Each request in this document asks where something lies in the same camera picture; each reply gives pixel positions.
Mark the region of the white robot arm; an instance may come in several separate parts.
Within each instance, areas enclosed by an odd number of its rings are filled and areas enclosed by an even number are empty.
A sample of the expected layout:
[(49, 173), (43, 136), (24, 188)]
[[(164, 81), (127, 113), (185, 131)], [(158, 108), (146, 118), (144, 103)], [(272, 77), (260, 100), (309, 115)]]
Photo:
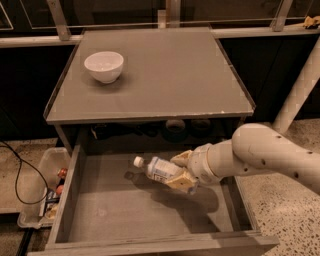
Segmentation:
[(320, 193), (320, 154), (298, 146), (262, 124), (244, 124), (236, 129), (230, 140), (198, 146), (170, 161), (197, 177), (203, 186), (226, 177), (271, 171)]

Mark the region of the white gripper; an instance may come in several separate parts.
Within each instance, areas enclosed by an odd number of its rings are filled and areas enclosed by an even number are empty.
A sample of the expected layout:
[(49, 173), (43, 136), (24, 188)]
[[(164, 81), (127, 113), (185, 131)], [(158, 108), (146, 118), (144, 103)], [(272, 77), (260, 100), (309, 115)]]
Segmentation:
[(217, 176), (214, 164), (217, 162), (217, 147), (213, 144), (205, 144), (194, 151), (187, 150), (173, 156), (170, 161), (177, 166), (187, 167), (170, 177), (165, 184), (172, 189), (187, 194), (194, 194), (198, 184), (212, 185), (221, 181)]

